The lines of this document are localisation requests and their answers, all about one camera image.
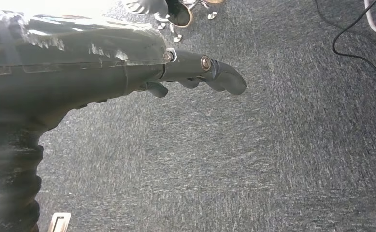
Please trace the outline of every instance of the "cord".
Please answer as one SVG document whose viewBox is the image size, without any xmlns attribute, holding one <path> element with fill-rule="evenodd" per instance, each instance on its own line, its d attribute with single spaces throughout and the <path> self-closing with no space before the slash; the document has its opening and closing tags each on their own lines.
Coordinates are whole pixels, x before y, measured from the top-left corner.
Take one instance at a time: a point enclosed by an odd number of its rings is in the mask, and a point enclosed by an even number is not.
<svg viewBox="0 0 376 232">
<path fill-rule="evenodd" d="M 338 25 L 338 24 L 336 24 L 336 23 L 334 23 L 334 22 L 331 22 L 331 21 L 329 21 L 328 19 L 326 19 L 325 16 L 322 14 L 322 12 L 321 12 L 320 9 L 319 9 L 318 0 L 314 0 L 314 2 L 315 2 L 315 4 L 316 4 L 316 10 L 317 10 L 317 12 L 318 12 L 320 18 L 321 18 L 324 22 L 326 22 L 327 24 L 330 24 L 330 25 L 335 26 L 335 27 L 337 27 L 337 28 L 339 28 L 339 29 L 342 30 L 339 34 L 336 35 L 336 37 L 335 37 L 335 38 L 333 39 L 333 41 L 332 41 L 332 51 L 333 51 L 334 53 L 336 53 L 337 55 L 339 55 L 339 56 L 352 57 L 352 58 L 358 58 L 358 59 L 361 59 L 361 60 L 363 60 L 364 62 L 366 62 L 367 64 L 369 64 L 369 65 L 370 65 L 370 66 L 376 71 L 376 66 L 375 66 L 372 62 L 370 62 L 368 59 L 366 59 L 366 58 L 364 58 L 364 57 L 361 57 L 361 56 L 357 56 L 357 55 L 341 53 L 341 52 L 338 52 L 338 51 L 336 50 L 336 48 L 335 48 L 335 45 L 336 45 L 337 40 L 338 40 L 339 37 L 340 37 L 342 34 L 344 34 L 345 32 L 350 32 L 350 33 L 353 33 L 353 34 L 361 35 L 361 36 L 367 38 L 367 39 L 368 39 L 370 42 L 372 42 L 373 45 L 375 45 L 375 47 L 376 47 L 376 42 L 375 42 L 374 40 L 372 40 L 369 36 L 364 35 L 364 34 L 359 33 L 359 32 L 356 32 L 356 31 L 353 31 L 353 30 L 349 30 L 349 29 L 351 29 L 354 25 L 356 25 L 356 24 L 357 24 L 357 23 L 363 18 L 363 16 L 364 16 L 364 15 L 365 15 L 365 14 L 366 14 L 366 13 L 367 13 L 367 12 L 373 7 L 373 6 L 374 6 L 374 4 L 376 3 L 376 0 L 375 0 L 372 4 L 370 4 L 368 7 L 366 7 L 366 9 L 365 9 L 365 10 L 359 15 L 359 17 L 358 17 L 353 23 L 351 23 L 349 26 L 347 26 L 346 28 L 343 28 L 342 26 L 340 26 L 340 25 Z"/>
<path fill-rule="evenodd" d="M 369 6 L 369 0 L 364 0 L 364 7 L 367 7 L 367 6 Z M 369 22 L 370 27 L 376 32 L 376 25 L 373 21 L 372 13 L 368 11 L 366 13 L 366 16 L 367 16 L 367 21 Z"/>
</svg>

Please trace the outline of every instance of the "prosthetic arm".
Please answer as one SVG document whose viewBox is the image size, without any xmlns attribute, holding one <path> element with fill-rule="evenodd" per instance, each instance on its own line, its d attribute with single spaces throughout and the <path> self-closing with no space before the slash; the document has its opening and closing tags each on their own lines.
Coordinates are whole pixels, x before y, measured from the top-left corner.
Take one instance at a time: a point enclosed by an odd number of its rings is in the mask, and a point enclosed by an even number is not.
<svg viewBox="0 0 376 232">
<path fill-rule="evenodd" d="M 36 232 L 39 137 L 71 109 L 207 83 L 239 95 L 246 83 L 205 54 L 167 48 L 147 24 L 0 11 L 0 232 Z"/>
</svg>

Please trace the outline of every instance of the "gray carpet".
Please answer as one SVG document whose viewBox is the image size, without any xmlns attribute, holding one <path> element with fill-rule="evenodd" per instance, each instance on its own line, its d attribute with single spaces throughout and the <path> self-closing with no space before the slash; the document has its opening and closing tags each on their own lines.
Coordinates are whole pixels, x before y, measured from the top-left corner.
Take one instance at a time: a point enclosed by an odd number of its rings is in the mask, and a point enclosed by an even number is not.
<svg viewBox="0 0 376 232">
<path fill-rule="evenodd" d="M 320 1 L 343 25 L 361 0 Z M 45 134 L 40 227 L 70 232 L 376 232 L 376 74 L 331 51 L 312 0 L 227 0 L 194 10 L 184 40 L 248 82 L 241 96 L 170 84 L 71 111 Z M 130 21 L 121 6 L 107 16 Z M 356 30 L 376 39 L 365 21 Z M 341 51 L 376 49 L 352 34 Z"/>
</svg>

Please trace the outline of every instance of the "bolt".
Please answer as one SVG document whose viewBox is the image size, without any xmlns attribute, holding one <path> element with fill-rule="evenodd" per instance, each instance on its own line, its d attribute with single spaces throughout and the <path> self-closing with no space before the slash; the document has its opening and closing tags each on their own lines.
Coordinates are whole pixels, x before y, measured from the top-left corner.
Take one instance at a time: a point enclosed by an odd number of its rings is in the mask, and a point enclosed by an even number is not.
<svg viewBox="0 0 376 232">
<path fill-rule="evenodd" d="M 174 56 L 171 52 L 165 52 L 164 53 L 164 60 L 166 62 L 170 62 L 171 60 L 173 60 Z"/>
<path fill-rule="evenodd" d="M 201 58 L 201 67 L 205 71 L 208 71 L 211 68 L 211 60 L 207 56 Z"/>
</svg>

